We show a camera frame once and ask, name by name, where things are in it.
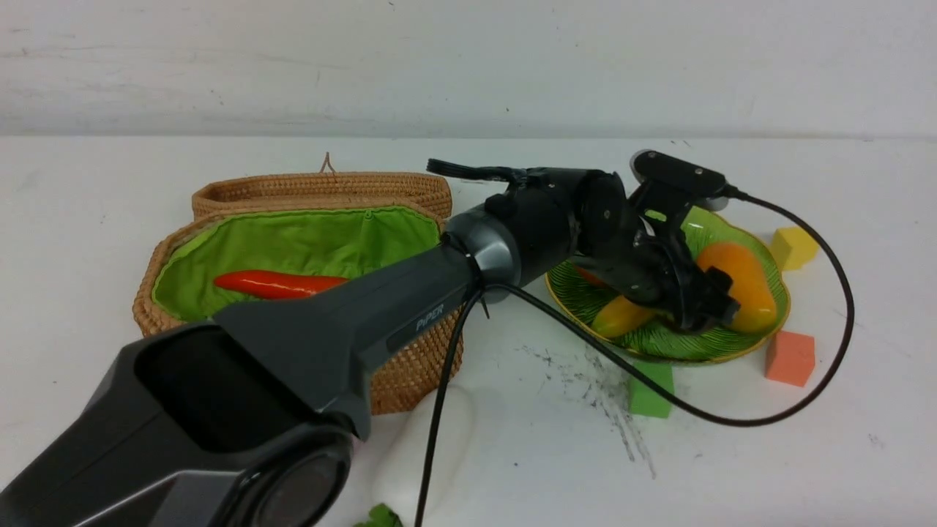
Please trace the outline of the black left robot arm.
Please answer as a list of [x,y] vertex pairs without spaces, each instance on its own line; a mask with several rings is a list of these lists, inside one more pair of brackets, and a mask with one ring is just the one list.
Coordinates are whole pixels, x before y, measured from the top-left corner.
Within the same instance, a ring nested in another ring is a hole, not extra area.
[[482,287],[523,287],[576,257],[683,330],[739,311],[685,244],[693,207],[728,198],[716,171],[652,151],[618,174],[472,168],[508,183],[435,247],[304,299],[241,302],[124,347],[83,413],[2,491],[4,526],[312,526],[370,433],[370,380]]

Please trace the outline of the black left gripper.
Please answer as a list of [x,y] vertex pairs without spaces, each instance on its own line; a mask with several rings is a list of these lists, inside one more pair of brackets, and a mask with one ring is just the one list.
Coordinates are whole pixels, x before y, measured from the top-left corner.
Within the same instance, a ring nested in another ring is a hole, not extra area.
[[589,213],[578,236],[578,265],[623,297],[666,317],[676,330],[698,334],[732,324],[740,303],[732,277],[703,270],[679,227],[652,233],[636,214]]

